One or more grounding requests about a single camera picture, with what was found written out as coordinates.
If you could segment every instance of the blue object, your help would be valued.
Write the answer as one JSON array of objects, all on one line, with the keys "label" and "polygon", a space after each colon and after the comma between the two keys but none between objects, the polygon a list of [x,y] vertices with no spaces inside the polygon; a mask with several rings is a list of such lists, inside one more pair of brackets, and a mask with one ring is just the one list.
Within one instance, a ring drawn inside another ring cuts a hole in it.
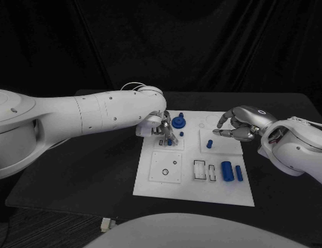
[{"label": "blue object", "polygon": [[237,170],[237,180],[243,181],[245,179],[243,179],[242,167],[237,165],[235,168]]},{"label": "blue object", "polygon": [[186,126],[186,119],[183,118],[183,113],[180,113],[180,116],[173,119],[173,126],[174,128],[180,129]]},{"label": "blue object", "polygon": [[225,181],[232,182],[235,180],[232,163],[225,161],[222,163]]},{"label": "blue object", "polygon": [[213,140],[209,140],[209,142],[207,142],[207,148],[209,149],[212,148],[212,145],[213,145]]}]

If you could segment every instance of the black backdrop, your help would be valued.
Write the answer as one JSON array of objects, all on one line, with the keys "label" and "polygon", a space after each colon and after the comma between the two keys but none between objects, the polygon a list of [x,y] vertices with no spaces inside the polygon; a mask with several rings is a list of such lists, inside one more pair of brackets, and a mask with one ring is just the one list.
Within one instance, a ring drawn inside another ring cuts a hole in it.
[{"label": "black backdrop", "polygon": [[301,92],[322,113],[322,1],[0,0],[2,89],[59,97],[132,81]]}]

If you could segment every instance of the robotic hand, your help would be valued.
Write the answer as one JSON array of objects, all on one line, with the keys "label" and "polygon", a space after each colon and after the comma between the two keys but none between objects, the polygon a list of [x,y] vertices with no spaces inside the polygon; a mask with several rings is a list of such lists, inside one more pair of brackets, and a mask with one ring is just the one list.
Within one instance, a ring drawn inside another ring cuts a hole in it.
[{"label": "robotic hand", "polygon": [[163,91],[141,85],[76,97],[35,98],[0,89],[0,179],[68,139],[137,125],[137,136],[177,144]]},{"label": "robotic hand", "polygon": [[[229,118],[236,129],[222,130]],[[311,123],[322,127],[298,117],[278,120],[262,109],[239,106],[225,113],[213,133],[245,142],[259,134],[259,154],[285,173],[301,176],[306,172],[322,184],[322,130]]]}]

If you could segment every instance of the white board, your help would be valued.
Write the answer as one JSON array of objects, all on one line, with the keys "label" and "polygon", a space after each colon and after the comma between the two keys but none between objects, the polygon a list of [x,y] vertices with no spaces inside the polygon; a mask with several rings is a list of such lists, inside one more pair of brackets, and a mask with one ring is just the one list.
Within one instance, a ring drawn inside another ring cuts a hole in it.
[{"label": "white board", "polygon": [[[240,141],[213,134],[225,112],[168,111],[171,118],[184,113],[183,129],[174,128],[180,146],[160,145],[158,135],[144,138],[134,195],[193,200],[199,202],[255,206],[252,189],[243,160]],[[235,129],[230,120],[225,129]],[[223,179],[222,162],[230,161],[235,181]],[[242,167],[243,181],[237,179],[236,165]],[[196,179],[196,174],[206,179]]]}]

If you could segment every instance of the black table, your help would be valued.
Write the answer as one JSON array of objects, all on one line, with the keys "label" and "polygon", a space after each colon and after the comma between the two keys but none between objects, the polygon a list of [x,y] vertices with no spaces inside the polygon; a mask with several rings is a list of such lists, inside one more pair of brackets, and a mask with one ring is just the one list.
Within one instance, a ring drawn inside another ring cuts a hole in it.
[{"label": "black table", "polygon": [[[102,91],[81,90],[76,95]],[[302,94],[166,92],[164,96],[168,110],[227,111],[253,105],[278,119],[298,116],[322,123]],[[124,221],[167,212],[203,214],[322,247],[322,185],[308,174],[285,174],[258,154],[260,137],[242,145],[255,207],[134,196],[143,148],[135,127],[72,138],[49,150],[27,167],[6,204]]]}]

